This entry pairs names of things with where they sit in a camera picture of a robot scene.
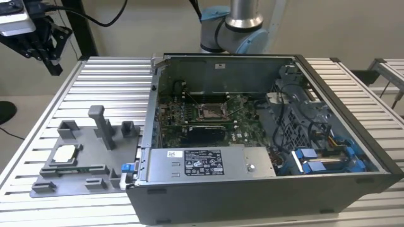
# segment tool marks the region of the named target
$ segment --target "gray plastic post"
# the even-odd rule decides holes
[[[95,124],[99,128],[99,133],[107,149],[114,150],[116,144],[112,140],[111,130],[104,119],[104,110],[106,109],[103,105],[92,105],[88,110],[88,116],[95,120]]]

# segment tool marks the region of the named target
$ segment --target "barcode sticker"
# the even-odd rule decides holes
[[[182,150],[170,150],[167,152],[167,157],[183,157],[183,151]]]

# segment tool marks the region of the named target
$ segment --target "motherboard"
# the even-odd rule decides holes
[[[250,96],[186,94],[159,101],[163,148],[268,146],[258,100]]]

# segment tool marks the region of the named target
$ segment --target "floor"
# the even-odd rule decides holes
[[[26,137],[47,108],[54,96],[0,96],[0,100],[11,101],[18,106],[18,114],[2,125],[10,133]],[[6,168],[22,140],[0,131],[0,172]]]

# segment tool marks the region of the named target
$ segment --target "blue latch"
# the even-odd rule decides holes
[[[122,165],[122,172],[123,173],[135,173],[135,164],[123,164]]]

